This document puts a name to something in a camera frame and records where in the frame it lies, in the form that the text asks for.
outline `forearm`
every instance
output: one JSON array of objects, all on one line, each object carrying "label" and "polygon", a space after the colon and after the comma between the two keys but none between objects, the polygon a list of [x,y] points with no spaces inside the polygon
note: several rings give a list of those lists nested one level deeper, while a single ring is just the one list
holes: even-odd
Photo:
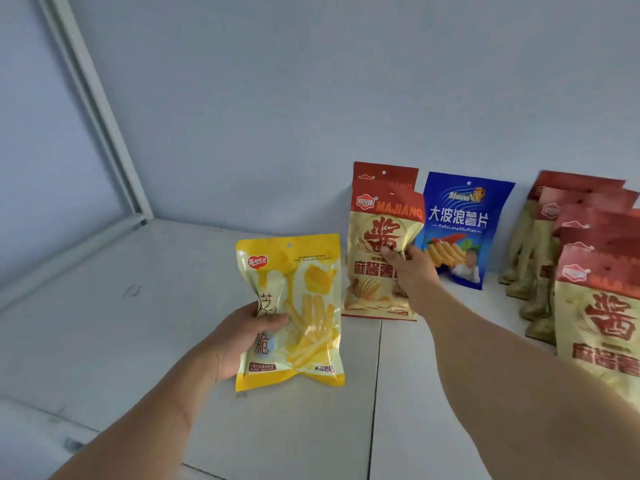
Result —
[{"label": "forearm", "polygon": [[190,351],[52,480],[175,480],[195,418],[216,381],[215,361],[215,353],[203,347]]},{"label": "forearm", "polygon": [[443,289],[422,296],[445,394],[494,480],[635,475],[640,415],[619,396]]}]

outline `gray wall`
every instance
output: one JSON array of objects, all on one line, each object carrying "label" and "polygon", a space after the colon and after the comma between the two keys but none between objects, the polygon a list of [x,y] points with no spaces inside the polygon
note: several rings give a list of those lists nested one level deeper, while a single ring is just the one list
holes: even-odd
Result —
[{"label": "gray wall", "polygon": [[125,215],[35,0],[0,0],[0,286]]},{"label": "gray wall", "polygon": [[356,159],[640,189],[640,0],[70,0],[160,217],[343,232]]}]

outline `metal frame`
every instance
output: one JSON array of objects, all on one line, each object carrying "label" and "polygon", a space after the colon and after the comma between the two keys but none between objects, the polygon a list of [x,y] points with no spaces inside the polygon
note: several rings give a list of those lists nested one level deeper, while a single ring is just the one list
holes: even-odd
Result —
[{"label": "metal frame", "polygon": [[80,244],[60,252],[0,289],[0,310],[154,218],[69,1],[38,0],[38,2],[76,83],[86,112],[107,155],[116,181],[122,188],[132,215]]},{"label": "metal frame", "polygon": [[154,218],[68,0],[38,0],[132,212]]}]

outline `person's right arm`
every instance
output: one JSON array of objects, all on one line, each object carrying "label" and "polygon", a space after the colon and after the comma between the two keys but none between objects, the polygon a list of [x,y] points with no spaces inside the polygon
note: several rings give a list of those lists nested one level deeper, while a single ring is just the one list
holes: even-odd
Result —
[{"label": "person's right arm", "polygon": [[631,405],[473,313],[442,288],[418,248],[407,256],[383,252],[429,326],[447,400],[493,480],[639,477],[640,414]]}]

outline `person's left arm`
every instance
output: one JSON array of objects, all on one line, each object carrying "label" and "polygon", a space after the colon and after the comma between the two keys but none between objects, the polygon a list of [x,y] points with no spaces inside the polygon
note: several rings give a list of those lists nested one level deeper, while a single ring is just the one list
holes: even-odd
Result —
[{"label": "person's left arm", "polygon": [[233,377],[240,354],[286,315],[256,317],[251,303],[230,314],[138,404],[66,462],[50,480],[175,480],[191,428],[209,391]]}]

